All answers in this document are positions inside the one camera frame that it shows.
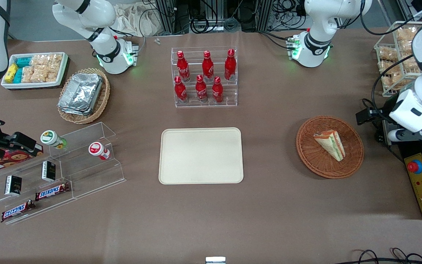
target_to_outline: beige tray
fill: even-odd
[[[162,184],[239,183],[243,180],[241,132],[235,127],[162,132]]]

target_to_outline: coca-cola bottle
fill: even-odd
[[[224,78],[228,81],[235,81],[236,80],[236,67],[237,62],[236,58],[234,58],[234,55],[236,55],[236,51],[233,49],[229,49],[227,51],[227,59],[224,63]]]
[[[177,58],[179,59],[177,61],[177,68],[179,69],[180,77],[184,82],[189,82],[190,67],[188,66],[188,62],[186,61],[185,56],[183,55],[183,51],[177,51]]]
[[[206,93],[206,83],[203,82],[203,75],[201,74],[198,74],[196,77],[195,89],[198,100],[202,103],[206,103],[208,101],[208,94]]]
[[[222,103],[222,93],[224,88],[221,85],[221,78],[218,76],[214,77],[214,84],[212,85],[212,97],[214,102]]]
[[[177,95],[178,102],[181,104],[188,102],[188,96],[186,95],[185,85],[181,82],[180,76],[175,77],[175,94]]]
[[[214,77],[214,63],[211,60],[211,53],[209,50],[203,52],[203,75],[205,82],[212,82]]]

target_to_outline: snickers bar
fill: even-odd
[[[16,216],[18,214],[22,214],[23,212],[28,211],[30,209],[34,209],[34,208],[35,208],[34,202],[31,199],[29,199],[27,202],[25,202],[25,203],[23,203],[23,204],[21,204],[17,207],[14,207],[13,209],[7,210],[6,212],[2,212],[1,223],[8,218],[11,218],[11,217]]]
[[[45,190],[45,191],[35,193],[35,201],[38,201],[38,200],[45,198],[45,197],[50,197],[50,196],[58,194],[58,193],[63,193],[65,191],[69,191],[68,182],[65,182],[63,184],[60,184],[58,186],[55,186],[55,187],[50,188],[50,189]]]

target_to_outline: red cap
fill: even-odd
[[[175,81],[176,84],[181,84],[180,76],[176,76],[174,81]]]

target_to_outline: wicker basket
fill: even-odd
[[[60,112],[60,115],[66,121],[73,122],[76,124],[87,124],[99,118],[102,112],[104,111],[107,105],[108,97],[110,96],[110,84],[108,83],[107,76],[105,76],[105,74],[101,70],[89,68],[85,70],[80,70],[77,73],[87,73],[87,74],[95,73],[95,74],[98,74],[99,76],[102,76],[102,79],[103,79],[102,87],[101,87],[102,90],[100,91],[99,97],[97,98],[97,102],[94,107],[94,112],[88,116],[68,114],[61,111],[60,108],[58,108],[58,112]],[[69,81],[71,80],[73,76],[74,74],[67,80],[67,82],[63,86],[63,90],[60,95],[60,98],[63,96],[63,93],[66,90],[67,84],[69,83]]]
[[[314,134],[336,130],[345,148],[346,157],[338,162],[315,141]],[[358,133],[347,122],[329,116],[308,119],[296,136],[297,152],[303,163],[316,174],[329,179],[341,179],[353,175],[364,159],[364,146]]]

